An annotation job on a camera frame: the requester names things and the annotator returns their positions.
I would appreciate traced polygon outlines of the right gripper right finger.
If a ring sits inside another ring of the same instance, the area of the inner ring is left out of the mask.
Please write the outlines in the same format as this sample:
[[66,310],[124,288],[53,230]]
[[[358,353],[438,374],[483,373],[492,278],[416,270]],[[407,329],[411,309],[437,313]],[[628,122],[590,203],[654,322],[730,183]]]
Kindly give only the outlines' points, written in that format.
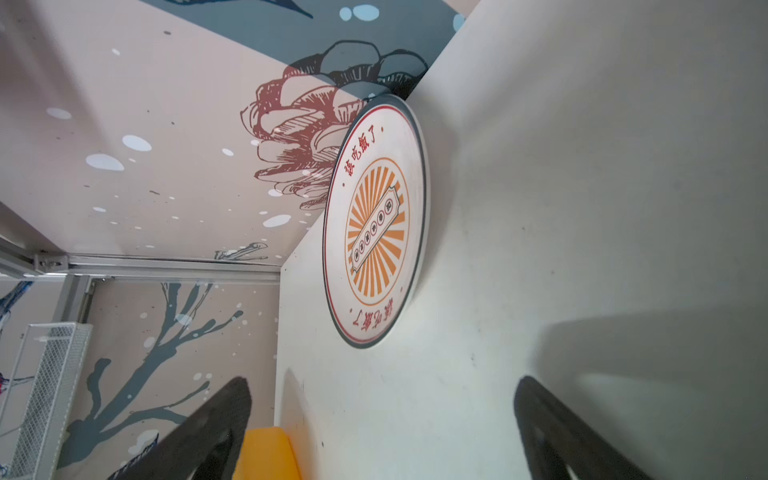
[[514,412],[535,480],[649,477],[531,376],[518,383]]

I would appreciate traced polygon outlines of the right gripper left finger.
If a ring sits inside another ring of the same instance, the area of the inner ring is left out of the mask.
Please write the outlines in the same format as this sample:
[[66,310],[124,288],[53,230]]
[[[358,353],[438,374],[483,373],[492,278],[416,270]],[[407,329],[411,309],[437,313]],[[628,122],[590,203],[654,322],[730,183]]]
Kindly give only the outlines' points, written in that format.
[[113,479],[231,479],[252,408],[248,382],[235,377],[180,426]]

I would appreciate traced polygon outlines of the orange sunburst plate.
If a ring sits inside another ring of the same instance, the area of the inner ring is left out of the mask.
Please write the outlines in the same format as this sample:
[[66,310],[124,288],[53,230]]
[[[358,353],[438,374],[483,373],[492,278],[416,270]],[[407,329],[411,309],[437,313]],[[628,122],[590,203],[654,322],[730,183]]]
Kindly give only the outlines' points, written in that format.
[[327,304],[351,347],[380,343],[411,301],[430,207],[428,153],[415,114],[395,95],[371,99],[345,136],[322,229]]

